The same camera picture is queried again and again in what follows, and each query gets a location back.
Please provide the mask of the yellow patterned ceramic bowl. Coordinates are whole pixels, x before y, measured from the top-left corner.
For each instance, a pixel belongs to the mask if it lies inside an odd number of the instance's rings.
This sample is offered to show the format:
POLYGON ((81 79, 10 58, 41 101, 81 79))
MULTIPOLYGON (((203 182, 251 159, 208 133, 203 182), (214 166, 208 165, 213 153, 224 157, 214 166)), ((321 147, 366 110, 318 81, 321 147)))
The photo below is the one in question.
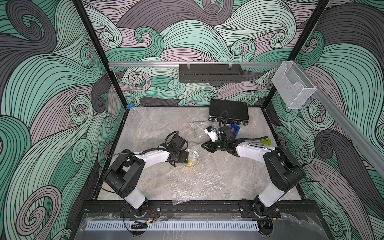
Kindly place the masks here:
POLYGON ((195 150, 187 150, 189 153, 186 163, 182 163, 185 168, 192 169, 196 167, 200 162, 200 156, 195 150))

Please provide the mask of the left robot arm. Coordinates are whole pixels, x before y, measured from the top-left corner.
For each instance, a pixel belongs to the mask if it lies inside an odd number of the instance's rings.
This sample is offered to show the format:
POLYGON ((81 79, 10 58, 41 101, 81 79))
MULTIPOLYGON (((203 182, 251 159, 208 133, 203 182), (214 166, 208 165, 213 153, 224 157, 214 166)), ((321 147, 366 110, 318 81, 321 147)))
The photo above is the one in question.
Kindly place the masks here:
POLYGON ((189 160, 189 143, 179 135, 170 133, 156 148, 142 152, 123 150, 104 175, 104 182, 139 215, 148 208, 148 199, 137 189, 143 170, 157 164, 185 164, 189 160))

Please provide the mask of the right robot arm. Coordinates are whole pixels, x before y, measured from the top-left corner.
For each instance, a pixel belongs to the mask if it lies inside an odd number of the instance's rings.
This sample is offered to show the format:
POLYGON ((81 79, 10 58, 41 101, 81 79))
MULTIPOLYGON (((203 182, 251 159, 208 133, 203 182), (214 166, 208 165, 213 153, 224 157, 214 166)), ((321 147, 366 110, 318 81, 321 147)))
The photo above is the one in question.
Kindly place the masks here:
POLYGON ((235 157, 255 160, 266 166, 270 183, 255 198, 253 209, 259 218, 276 218, 278 211, 275 203, 306 177, 296 157, 285 146, 265 147, 257 143, 267 136, 236 139, 227 126, 219 129, 209 126, 204 132, 210 140, 201 147, 208 152, 227 152, 235 157))

